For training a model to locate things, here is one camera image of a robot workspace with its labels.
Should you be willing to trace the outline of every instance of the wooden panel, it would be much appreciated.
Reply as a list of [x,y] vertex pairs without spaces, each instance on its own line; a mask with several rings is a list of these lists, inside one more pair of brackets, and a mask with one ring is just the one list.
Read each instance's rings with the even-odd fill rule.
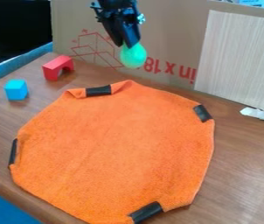
[[[98,87],[132,79],[201,102],[216,121],[215,151],[193,204],[161,213],[144,223],[264,223],[264,122],[242,116],[239,111],[243,105],[80,61],[75,61],[75,72],[62,75],[58,81],[48,82],[44,79],[41,65],[55,57],[56,54],[46,54],[0,80],[0,195],[44,223],[84,223],[12,182],[7,168],[11,142],[21,126],[66,89]],[[30,89],[28,99],[21,102],[5,99],[3,85],[10,78],[27,80]]]
[[211,10],[195,89],[264,109],[264,18]]

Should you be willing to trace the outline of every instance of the red block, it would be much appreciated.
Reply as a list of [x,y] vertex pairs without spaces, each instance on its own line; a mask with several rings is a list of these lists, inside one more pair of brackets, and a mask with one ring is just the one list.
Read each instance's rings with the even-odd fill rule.
[[44,64],[42,67],[45,78],[48,81],[56,81],[59,77],[59,71],[61,69],[70,71],[73,70],[73,60],[68,56],[60,55],[58,58]]

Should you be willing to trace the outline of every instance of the cyan cube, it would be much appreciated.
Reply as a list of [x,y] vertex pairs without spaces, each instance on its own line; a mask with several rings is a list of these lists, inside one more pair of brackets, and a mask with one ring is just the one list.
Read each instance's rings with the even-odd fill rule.
[[25,80],[8,80],[4,89],[9,101],[22,101],[28,95],[28,88]]

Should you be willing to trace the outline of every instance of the black tape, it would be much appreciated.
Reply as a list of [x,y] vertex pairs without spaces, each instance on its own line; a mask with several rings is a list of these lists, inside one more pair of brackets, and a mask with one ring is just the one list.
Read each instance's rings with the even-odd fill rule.
[[133,219],[135,224],[141,223],[152,217],[154,214],[159,214],[163,211],[160,204],[158,202],[153,202],[147,206],[142,207],[141,209],[137,210],[136,212],[131,213],[129,216]]
[[202,123],[205,123],[206,121],[212,119],[212,116],[209,114],[209,112],[206,110],[206,108],[203,105],[198,105],[193,109],[195,113],[198,115],[199,119],[202,121]]
[[111,95],[111,86],[87,88],[87,97],[98,95]]
[[14,141],[12,141],[11,150],[10,150],[9,165],[13,165],[15,163],[16,153],[17,153],[17,139],[14,139]]

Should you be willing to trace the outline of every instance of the orange cloth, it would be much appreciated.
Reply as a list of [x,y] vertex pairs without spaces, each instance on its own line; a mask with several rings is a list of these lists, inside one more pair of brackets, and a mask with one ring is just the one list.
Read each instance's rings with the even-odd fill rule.
[[199,103],[126,80],[111,95],[65,91],[17,134],[10,165],[27,192],[89,223],[129,224],[157,201],[192,203],[212,157]]

